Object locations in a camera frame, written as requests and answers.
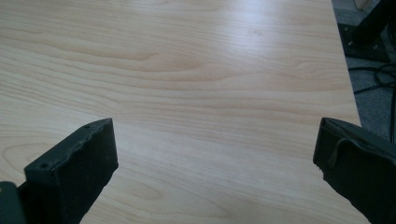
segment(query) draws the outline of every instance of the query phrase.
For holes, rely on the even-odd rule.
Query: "wood grain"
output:
[[[367,223],[312,162],[359,124],[330,0],[0,0],[0,180],[107,117],[82,223]]]

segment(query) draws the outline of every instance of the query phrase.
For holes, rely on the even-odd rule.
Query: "wooden table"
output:
[[[330,0],[1,0],[0,180],[108,117],[82,223],[367,223],[312,162],[359,124]]]

